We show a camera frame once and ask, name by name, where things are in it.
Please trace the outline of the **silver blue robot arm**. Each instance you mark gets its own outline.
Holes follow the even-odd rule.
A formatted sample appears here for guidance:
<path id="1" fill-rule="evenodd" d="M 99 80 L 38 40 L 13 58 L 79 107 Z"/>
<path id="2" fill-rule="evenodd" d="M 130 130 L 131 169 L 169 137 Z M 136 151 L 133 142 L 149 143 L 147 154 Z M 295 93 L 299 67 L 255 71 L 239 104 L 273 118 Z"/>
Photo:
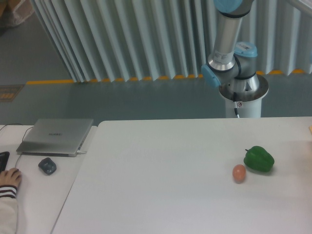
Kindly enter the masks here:
<path id="1" fill-rule="evenodd" d="M 214 6 L 216 38 L 201 68 L 212 86 L 257 71 L 312 72 L 311 1 L 216 0 Z"/>

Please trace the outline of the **white sleeved forearm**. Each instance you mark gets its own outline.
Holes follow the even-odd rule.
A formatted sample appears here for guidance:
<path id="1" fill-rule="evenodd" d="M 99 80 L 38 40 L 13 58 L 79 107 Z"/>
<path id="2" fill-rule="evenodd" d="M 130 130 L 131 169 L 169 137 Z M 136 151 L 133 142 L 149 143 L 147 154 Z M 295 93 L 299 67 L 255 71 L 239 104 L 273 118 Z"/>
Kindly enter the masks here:
<path id="1" fill-rule="evenodd" d="M 13 185 L 0 186 L 0 233 L 15 234 L 18 221 L 17 188 Z"/>

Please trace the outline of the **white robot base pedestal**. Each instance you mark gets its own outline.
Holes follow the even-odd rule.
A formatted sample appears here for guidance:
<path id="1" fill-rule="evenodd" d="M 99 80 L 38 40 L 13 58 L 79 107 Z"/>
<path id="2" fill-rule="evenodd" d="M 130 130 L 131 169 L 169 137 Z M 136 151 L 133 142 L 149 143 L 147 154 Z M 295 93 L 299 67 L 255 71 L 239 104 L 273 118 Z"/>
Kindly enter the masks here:
<path id="1" fill-rule="evenodd" d="M 260 118 L 262 99 L 268 90 L 268 81 L 257 74 L 219 86 L 219 93 L 225 101 L 226 118 Z"/>

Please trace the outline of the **person's hand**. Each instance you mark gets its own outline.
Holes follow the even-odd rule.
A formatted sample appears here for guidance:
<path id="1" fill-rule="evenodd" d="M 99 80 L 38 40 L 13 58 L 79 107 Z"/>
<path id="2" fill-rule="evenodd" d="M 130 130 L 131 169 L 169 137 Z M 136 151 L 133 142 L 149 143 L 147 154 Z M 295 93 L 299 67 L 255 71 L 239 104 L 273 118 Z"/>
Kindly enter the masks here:
<path id="1" fill-rule="evenodd" d="M 0 185 L 12 186 L 18 188 L 21 183 L 21 171 L 17 168 L 11 168 L 8 171 L 0 173 Z"/>

